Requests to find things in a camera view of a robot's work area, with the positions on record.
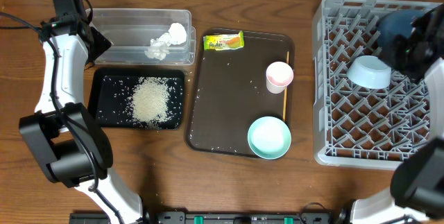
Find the green yellow snack wrapper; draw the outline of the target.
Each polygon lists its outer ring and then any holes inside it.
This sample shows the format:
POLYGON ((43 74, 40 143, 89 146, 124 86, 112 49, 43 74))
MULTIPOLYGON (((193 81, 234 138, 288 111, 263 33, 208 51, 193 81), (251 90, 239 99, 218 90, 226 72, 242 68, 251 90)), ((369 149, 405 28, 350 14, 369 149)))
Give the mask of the green yellow snack wrapper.
POLYGON ((206 35, 204 37, 203 48, 213 51, 236 50, 244 47, 244 32, 237 34, 206 35))

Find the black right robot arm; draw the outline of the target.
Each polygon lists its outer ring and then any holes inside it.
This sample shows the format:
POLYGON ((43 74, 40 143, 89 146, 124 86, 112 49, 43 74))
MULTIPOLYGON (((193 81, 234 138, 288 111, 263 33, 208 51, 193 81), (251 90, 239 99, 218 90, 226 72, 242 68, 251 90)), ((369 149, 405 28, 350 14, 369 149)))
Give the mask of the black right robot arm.
POLYGON ((398 10, 378 24, 379 59, 429 92, 429 140, 395 170, 389 188, 344 207, 337 223, 421 223, 443 218, 443 6, 398 10))

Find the light blue bowl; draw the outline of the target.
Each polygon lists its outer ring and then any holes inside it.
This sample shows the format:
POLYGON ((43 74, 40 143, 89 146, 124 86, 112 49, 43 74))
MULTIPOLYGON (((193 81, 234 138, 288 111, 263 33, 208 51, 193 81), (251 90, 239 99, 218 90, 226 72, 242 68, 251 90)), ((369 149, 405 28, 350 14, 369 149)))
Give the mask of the light blue bowl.
POLYGON ((391 68, 373 55, 355 58, 347 77, 354 84, 368 89, 384 89, 390 85, 391 68))

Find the pink cup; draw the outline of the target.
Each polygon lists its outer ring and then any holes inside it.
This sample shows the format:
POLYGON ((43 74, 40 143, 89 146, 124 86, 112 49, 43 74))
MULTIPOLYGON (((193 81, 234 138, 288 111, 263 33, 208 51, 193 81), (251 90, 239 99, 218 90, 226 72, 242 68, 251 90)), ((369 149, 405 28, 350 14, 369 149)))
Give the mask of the pink cup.
POLYGON ((273 62, 266 69, 266 88, 270 93, 283 92, 293 81, 293 69, 285 62, 273 62))

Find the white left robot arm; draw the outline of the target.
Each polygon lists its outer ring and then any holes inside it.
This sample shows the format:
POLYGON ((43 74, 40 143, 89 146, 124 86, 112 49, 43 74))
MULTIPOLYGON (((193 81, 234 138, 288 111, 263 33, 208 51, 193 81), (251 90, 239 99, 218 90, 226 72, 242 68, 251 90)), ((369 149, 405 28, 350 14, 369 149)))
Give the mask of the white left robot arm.
POLYGON ((34 114, 19 132, 46 178, 90 197, 109 223, 143 223, 142 199, 113 169, 107 135, 84 105, 85 66, 111 43, 90 25, 88 0, 53 0, 55 17, 37 29, 46 64, 34 114))

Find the wooden chopstick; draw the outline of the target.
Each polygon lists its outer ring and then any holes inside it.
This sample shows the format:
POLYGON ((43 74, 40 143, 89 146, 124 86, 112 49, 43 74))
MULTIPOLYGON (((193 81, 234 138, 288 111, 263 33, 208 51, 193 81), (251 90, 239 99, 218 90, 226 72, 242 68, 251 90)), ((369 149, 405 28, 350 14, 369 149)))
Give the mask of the wooden chopstick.
MULTIPOLYGON (((289 51, 287 51, 286 64, 289 64, 289 51)), ((284 88, 284 103, 283 103, 283 114, 282 114, 283 122, 286 121, 286 116, 287 116, 287 94, 288 94, 287 87, 288 86, 284 88)))

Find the mint green bowl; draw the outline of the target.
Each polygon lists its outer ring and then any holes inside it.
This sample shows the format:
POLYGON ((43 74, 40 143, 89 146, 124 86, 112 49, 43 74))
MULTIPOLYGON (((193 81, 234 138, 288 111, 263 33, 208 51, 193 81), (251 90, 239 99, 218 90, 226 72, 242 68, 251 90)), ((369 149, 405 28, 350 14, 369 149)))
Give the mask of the mint green bowl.
POLYGON ((248 129, 248 145, 254 154, 265 160, 283 157, 291 146, 291 131, 276 117, 261 117, 248 129))

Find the pile of white rice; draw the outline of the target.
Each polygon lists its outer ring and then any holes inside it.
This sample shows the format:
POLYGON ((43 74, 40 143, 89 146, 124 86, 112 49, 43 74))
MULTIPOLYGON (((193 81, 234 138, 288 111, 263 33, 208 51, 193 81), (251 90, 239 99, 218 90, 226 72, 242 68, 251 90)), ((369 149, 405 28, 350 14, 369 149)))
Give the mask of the pile of white rice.
POLYGON ((171 119, 167 78, 141 77, 128 97, 131 119, 141 126, 159 128, 171 119))

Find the dark blue plate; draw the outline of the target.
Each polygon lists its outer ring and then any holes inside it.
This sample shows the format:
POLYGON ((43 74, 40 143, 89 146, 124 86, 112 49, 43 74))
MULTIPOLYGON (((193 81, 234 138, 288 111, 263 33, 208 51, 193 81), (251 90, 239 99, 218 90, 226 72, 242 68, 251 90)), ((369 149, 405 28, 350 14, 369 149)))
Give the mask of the dark blue plate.
POLYGON ((421 10, 398 10, 384 16, 377 25, 377 30, 380 32, 377 38, 378 46, 384 48, 396 35, 409 38, 413 30, 411 24, 424 14, 425 12, 421 10))

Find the white tissue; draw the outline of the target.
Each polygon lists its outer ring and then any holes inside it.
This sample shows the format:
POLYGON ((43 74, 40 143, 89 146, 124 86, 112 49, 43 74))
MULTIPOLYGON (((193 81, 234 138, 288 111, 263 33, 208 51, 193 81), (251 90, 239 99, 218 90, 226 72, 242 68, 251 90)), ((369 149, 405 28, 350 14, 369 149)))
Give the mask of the white tissue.
POLYGON ((150 40, 150 46, 144 54, 147 58, 163 60, 169 54, 169 47, 184 44, 187 40, 185 27, 180 23, 172 23, 167 32, 157 39, 150 40))

